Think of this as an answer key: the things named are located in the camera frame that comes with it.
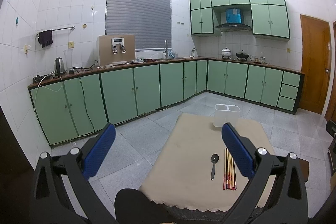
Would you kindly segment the red bamboo chopstick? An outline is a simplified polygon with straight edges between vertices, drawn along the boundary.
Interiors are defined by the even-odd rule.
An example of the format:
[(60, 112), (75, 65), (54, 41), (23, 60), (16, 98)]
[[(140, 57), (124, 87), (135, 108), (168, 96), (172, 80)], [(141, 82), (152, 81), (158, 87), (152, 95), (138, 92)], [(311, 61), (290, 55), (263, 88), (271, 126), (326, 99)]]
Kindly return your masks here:
[(236, 190), (236, 173), (235, 173), (235, 166), (234, 166), (234, 179), (235, 179), (235, 189), (234, 189), (234, 190)]

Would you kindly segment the red orange patterned chopstick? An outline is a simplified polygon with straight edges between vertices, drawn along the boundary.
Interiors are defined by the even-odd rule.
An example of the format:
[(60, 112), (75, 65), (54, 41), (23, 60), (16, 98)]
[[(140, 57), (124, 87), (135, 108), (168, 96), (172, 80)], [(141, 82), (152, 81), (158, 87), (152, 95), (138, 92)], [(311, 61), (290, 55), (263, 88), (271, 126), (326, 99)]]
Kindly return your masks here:
[(229, 162), (229, 170), (230, 170), (230, 190), (232, 189), (232, 171), (231, 171), (231, 154), (228, 151), (228, 162)]

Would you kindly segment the black spoon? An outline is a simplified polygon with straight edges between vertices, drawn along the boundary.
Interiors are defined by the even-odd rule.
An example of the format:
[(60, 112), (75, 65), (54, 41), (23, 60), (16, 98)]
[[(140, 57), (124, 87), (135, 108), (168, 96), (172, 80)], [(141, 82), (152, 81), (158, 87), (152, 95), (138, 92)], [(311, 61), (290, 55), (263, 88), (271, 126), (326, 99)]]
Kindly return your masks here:
[(212, 170), (211, 170), (211, 181), (215, 177), (216, 164), (217, 164), (218, 161), (219, 161), (219, 155), (217, 153), (213, 154), (211, 156), (211, 162), (213, 164), (213, 167), (212, 167)]

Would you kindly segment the black chopstick gold band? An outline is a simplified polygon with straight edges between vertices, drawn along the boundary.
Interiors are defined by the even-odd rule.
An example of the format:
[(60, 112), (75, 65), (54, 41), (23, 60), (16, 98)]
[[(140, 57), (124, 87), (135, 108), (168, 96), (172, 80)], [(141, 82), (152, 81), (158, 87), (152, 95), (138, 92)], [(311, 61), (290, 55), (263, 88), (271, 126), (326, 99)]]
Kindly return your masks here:
[(228, 162), (228, 149), (226, 148), (226, 189), (230, 189), (230, 170)]

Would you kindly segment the red-end bamboo chopstick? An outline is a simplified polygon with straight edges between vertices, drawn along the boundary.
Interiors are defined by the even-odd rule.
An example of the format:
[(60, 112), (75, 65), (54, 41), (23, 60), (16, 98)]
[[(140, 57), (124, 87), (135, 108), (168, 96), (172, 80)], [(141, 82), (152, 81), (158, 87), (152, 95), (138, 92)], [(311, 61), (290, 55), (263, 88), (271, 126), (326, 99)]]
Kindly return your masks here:
[(223, 190), (227, 188), (227, 149), (224, 150), (224, 175), (223, 175)]

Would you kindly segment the green lower kitchen cabinets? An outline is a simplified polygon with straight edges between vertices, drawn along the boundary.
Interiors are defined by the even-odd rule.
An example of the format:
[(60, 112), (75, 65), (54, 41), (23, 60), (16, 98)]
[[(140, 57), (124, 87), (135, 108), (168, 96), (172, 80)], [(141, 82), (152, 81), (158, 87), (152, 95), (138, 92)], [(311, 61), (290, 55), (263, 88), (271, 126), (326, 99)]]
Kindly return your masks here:
[(34, 81), (29, 94), (49, 145), (59, 145), (208, 91), (295, 113), (304, 74), (216, 59), (154, 61)]

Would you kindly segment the beige tablecloth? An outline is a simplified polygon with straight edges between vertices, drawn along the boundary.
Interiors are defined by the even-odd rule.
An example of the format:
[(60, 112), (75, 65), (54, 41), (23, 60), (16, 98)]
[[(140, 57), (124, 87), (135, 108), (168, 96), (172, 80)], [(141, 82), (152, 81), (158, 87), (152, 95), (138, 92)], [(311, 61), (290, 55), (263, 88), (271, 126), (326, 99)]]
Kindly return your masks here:
[[(181, 114), (139, 191), (157, 204), (198, 211), (227, 211), (248, 178), (236, 173), (237, 189), (223, 190), (224, 150), (221, 129), (213, 117)], [(211, 181), (211, 156), (217, 153)]]

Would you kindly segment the steel electric kettle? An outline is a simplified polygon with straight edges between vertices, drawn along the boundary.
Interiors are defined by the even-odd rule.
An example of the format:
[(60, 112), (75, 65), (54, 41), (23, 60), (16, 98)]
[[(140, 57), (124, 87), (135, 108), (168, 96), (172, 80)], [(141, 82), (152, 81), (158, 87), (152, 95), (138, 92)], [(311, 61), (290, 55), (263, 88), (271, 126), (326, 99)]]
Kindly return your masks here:
[(54, 62), (55, 76), (61, 76), (66, 73), (64, 61), (61, 57), (57, 57)]

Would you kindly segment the black wok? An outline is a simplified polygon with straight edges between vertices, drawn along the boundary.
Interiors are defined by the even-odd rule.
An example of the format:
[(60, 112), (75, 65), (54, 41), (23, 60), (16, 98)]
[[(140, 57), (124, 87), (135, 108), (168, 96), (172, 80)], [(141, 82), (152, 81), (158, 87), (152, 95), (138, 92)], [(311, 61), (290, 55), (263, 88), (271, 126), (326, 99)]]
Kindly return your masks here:
[(244, 51), (236, 52), (236, 57), (239, 61), (247, 61), (249, 58), (249, 54), (245, 53)]

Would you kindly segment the white cooking pot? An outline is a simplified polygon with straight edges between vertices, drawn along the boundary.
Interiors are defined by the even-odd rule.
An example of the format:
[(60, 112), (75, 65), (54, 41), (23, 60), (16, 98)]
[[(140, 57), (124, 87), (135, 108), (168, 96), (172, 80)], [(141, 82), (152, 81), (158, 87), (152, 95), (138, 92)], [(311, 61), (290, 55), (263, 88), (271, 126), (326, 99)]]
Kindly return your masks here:
[(232, 52), (228, 48), (222, 49), (222, 58), (230, 60), (232, 57)]

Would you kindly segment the brown water dispenser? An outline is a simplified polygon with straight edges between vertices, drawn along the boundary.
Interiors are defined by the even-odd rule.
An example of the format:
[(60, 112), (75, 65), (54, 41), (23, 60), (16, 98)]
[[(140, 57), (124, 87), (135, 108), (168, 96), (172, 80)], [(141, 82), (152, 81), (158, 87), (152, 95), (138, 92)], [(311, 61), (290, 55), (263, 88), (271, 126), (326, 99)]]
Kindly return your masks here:
[(135, 60), (135, 35), (102, 35), (96, 46), (101, 67)]

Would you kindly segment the dark hanging towel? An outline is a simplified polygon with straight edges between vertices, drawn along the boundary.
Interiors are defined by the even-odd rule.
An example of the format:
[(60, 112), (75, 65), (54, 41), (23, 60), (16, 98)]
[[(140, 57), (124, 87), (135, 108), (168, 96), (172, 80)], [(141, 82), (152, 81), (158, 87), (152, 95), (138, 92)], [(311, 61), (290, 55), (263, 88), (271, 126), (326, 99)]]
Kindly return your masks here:
[(39, 32), (38, 42), (42, 48), (50, 46), (53, 43), (52, 30), (45, 30), (43, 32)]

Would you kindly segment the range hood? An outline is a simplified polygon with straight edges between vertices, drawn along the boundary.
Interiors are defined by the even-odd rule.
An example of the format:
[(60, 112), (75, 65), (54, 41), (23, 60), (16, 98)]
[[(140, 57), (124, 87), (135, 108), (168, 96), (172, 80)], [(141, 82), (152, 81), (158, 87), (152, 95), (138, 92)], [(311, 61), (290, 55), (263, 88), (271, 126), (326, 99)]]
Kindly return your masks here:
[(220, 30), (221, 32), (252, 31), (252, 28), (244, 23), (241, 9), (226, 9), (225, 14), (226, 22), (217, 25), (215, 27), (217, 30)]

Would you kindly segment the metal towel bar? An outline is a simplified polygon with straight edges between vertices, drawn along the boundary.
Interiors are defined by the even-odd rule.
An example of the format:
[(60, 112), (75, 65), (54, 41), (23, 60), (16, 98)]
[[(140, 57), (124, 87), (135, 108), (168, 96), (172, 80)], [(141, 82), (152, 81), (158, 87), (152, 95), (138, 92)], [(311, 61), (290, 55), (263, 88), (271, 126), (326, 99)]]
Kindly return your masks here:
[[(69, 27), (56, 28), (56, 29), (53, 29), (52, 31), (63, 31), (63, 30), (74, 31), (75, 28), (76, 28), (75, 26), (69, 26)], [(43, 33), (43, 32), (47, 32), (47, 30), (44, 30), (42, 32), (37, 32), (36, 37), (38, 38), (40, 36), (40, 34)]]

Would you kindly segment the grey window blind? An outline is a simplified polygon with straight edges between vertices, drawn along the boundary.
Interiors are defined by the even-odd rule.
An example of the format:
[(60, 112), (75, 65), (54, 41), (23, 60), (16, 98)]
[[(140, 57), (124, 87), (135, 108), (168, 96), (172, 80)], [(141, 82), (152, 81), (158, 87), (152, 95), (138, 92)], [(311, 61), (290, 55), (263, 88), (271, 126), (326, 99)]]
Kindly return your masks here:
[(171, 49), (171, 0), (106, 0), (105, 33), (134, 35), (136, 50)]

